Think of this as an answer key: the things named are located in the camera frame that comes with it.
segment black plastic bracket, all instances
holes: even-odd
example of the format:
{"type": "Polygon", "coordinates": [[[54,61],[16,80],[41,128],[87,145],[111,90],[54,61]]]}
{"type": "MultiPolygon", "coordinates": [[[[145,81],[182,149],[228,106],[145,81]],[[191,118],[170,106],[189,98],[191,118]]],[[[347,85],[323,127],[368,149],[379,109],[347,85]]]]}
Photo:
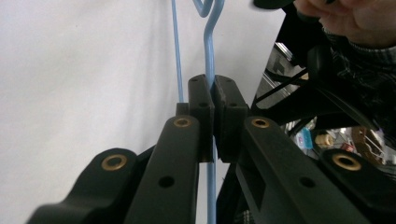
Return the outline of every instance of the black plastic bracket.
{"type": "Polygon", "coordinates": [[[396,184],[370,162],[342,149],[326,150],[319,167],[373,223],[396,220],[396,184]]]}
{"type": "Polygon", "coordinates": [[[370,223],[275,122],[244,125],[236,174],[256,223],[370,223]]]}
{"type": "Polygon", "coordinates": [[[215,136],[219,157],[223,162],[237,162],[248,105],[235,82],[223,76],[215,77],[213,101],[216,108],[215,136]]]}
{"type": "Polygon", "coordinates": [[[40,206],[28,223],[121,223],[140,181],[138,168],[132,151],[113,148],[102,152],[61,203],[40,206]]]}
{"type": "Polygon", "coordinates": [[[199,122],[169,119],[125,218],[125,224],[195,223],[199,122]]]}
{"type": "Polygon", "coordinates": [[[213,122],[215,106],[212,103],[209,86],[205,75],[192,77],[189,80],[190,115],[199,120],[200,143],[199,161],[212,162],[213,158],[213,122]]]}

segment sleeve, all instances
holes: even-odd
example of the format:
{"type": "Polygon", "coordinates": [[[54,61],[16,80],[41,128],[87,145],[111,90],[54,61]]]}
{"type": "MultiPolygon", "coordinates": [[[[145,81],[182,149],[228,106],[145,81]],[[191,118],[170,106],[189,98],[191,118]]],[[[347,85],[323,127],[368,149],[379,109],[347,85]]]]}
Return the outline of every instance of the sleeve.
{"type": "Polygon", "coordinates": [[[324,33],[332,43],[337,76],[351,84],[383,131],[386,144],[396,149],[396,46],[366,49],[344,36],[324,33]]]}

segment human hand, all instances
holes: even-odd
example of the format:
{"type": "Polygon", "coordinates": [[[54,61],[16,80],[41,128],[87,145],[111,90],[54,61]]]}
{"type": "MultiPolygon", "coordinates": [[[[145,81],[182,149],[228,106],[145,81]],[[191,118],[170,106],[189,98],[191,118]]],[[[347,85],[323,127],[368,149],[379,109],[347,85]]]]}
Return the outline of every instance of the human hand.
{"type": "Polygon", "coordinates": [[[319,17],[330,33],[371,49],[396,46],[396,0],[296,0],[297,10],[319,17]]]}

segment finger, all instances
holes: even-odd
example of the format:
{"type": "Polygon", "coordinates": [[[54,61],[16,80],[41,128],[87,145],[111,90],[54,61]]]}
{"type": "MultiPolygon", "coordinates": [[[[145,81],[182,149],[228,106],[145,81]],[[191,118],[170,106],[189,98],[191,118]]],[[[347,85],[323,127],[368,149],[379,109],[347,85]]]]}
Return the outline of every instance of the finger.
{"type": "Polygon", "coordinates": [[[396,21],[396,1],[395,0],[377,0],[370,6],[367,6],[378,14],[391,14],[393,21],[396,21]]]}
{"type": "Polygon", "coordinates": [[[304,22],[308,23],[317,23],[320,18],[318,17],[310,17],[310,16],[305,16],[303,13],[297,11],[297,17],[304,22]]]}
{"type": "Polygon", "coordinates": [[[345,7],[339,1],[334,1],[328,4],[326,0],[307,0],[316,8],[329,12],[333,15],[343,16],[350,13],[351,8],[345,7]]]}
{"type": "Polygon", "coordinates": [[[329,15],[326,18],[320,19],[319,22],[327,31],[334,35],[351,35],[361,31],[352,16],[340,17],[329,15]]]}
{"type": "Polygon", "coordinates": [[[296,6],[297,10],[305,16],[323,18],[328,17],[330,14],[329,12],[315,7],[306,0],[295,0],[294,5],[296,6]]]}
{"type": "Polygon", "coordinates": [[[367,7],[377,2],[377,0],[338,0],[338,1],[341,3],[341,5],[347,8],[367,7]]]}
{"type": "Polygon", "coordinates": [[[355,10],[356,23],[364,30],[396,30],[396,1],[394,5],[364,7],[355,10]]]}

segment white backdrop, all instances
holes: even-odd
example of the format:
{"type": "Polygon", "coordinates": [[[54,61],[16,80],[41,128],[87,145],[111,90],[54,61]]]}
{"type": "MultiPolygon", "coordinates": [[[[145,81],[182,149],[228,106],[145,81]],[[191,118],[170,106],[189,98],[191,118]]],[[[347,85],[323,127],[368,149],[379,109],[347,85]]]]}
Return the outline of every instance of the white backdrop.
{"type": "MultiPolygon", "coordinates": [[[[177,13],[187,98],[188,79],[205,71],[206,20],[191,0],[177,1],[177,13]]],[[[216,73],[249,103],[283,17],[225,3],[216,73]]],[[[174,55],[170,0],[1,1],[0,223],[61,201],[96,154],[153,146],[175,114],[174,55]]],[[[201,174],[197,223],[206,220],[201,174]]]]}

